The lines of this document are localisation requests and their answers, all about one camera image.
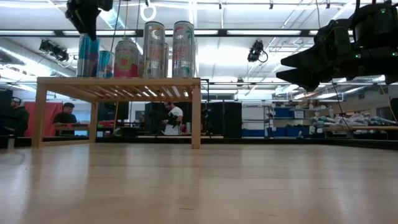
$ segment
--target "wooden floor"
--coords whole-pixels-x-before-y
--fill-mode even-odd
[[[398,151],[190,148],[86,144],[0,153],[0,223],[398,223]]]

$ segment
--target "table leg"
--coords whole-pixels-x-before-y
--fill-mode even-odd
[[[193,87],[192,93],[192,149],[200,149],[201,93],[199,86]]]
[[[97,122],[98,122],[98,103],[91,103],[91,116],[90,116],[90,143],[95,143],[97,137]]]
[[[36,109],[35,109],[35,127],[32,138],[32,147],[40,147],[43,142],[44,132],[44,113],[45,113],[45,100],[47,97],[47,86],[37,84],[36,89]]]

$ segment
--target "red curtain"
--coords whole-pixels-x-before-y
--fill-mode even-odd
[[[25,132],[26,137],[33,136],[33,129],[35,125],[35,102],[25,102],[24,106],[29,112],[29,123],[28,128]],[[57,113],[62,112],[62,103],[46,103],[45,114],[44,114],[44,137],[55,136],[55,127],[52,125],[52,121]]]

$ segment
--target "blue can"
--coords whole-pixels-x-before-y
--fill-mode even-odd
[[[80,35],[78,77],[96,77],[100,40],[92,41],[87,34]]]
[[[113,77],[114,54],[107,50],[99,52],[97,77]]]

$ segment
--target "man in white shirt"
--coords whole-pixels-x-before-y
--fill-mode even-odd
[[[179,122],[179,124],[181,124],[183,116],[182,110],[178,106],[175,106],[172,102],[165,102],[164,106],[166,107],[166,109],[169,110],[168,115],[172,114],[174,116],[177,116],[177,121]],[[172,124],[169,124],[168,120],[163,120],[163,123],[166,125],[164,135],[181,135],[180,125],[175,125],[173,127]]]

